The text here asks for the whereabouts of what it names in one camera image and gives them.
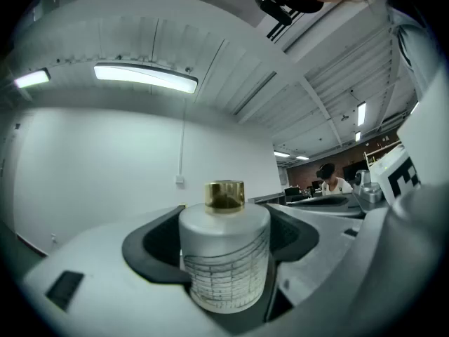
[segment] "white ceiling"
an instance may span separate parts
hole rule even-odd
[[[278,159],[280,165],[297,164],[298,154],[316,157],[338,150],[354,140],[355,131],[375,133],[385,119],[415,102],[384,0],[369,7],[345,3],[324,17],[307,16],[307,29],[306,19],[299,19],[288,32],[301,32],[299,39],[282,47],[213,9],[198,11],[197,19],[162,8],[148,8],[145,15],[108,16],[99,16],[96,9],[91,18],[59,19],[56,24],[58,10],[41,18],[40,29],[28,29],[27,38],[18,39],[2,65],[3,86],[11,82],[9,71],[16,77],[47,67],[51,81],[28,88],[31,96],[54,89],[120,88],[189,98],[267,128],[274,149],[293,155]],[[205,22],[211,13],[217,21]],[[184,73],[189,67],[199,86],[190,95],[95,78],[97,61],[118,59]],[[10,103],[0,100],[8,108]],[[356,106],[362,101],[367,102],[367,117],[358,128]]]

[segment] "camera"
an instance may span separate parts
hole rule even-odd
[[[291,25],[292,17],[285,11],[283,4],[279,0],[255,0],[259,8],[278,20],[283,25]]]

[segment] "ceiling light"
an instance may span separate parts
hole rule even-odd
[[[198,85],[196,77],[152,66],[99,62],[93,69],[99,80],[139,82],[185,93],[194,93]]]
[[[32,72],[31,74],[19,77],[18,79],[14,80],[14,84],[19,88],[23,88],[49,81],[50,74],[48,73],[47,69],[42,69]]]
[[[358,109],[357,126],[360,126],[365,122],[366,103],[361,103],[359,106],[357,106],[357,109]]]
[[[415,107],[412,108],[412,112],[410,113],[410,115],[413,113],[413,111],[415,111],[415,109],[418,107],[419,104],[420,104],[420,102],[418,101],[418,102],[416,103]]]
[[[283,152],[274,152],[274,156],[279,156],[279,157],[289,157],[289,154],[284,154]]]

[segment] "wall outlet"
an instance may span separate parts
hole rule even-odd
[[[176,177],[175,177],[175,183],[184,183],[184,176],[182,176],[182,175],[176,175]]]

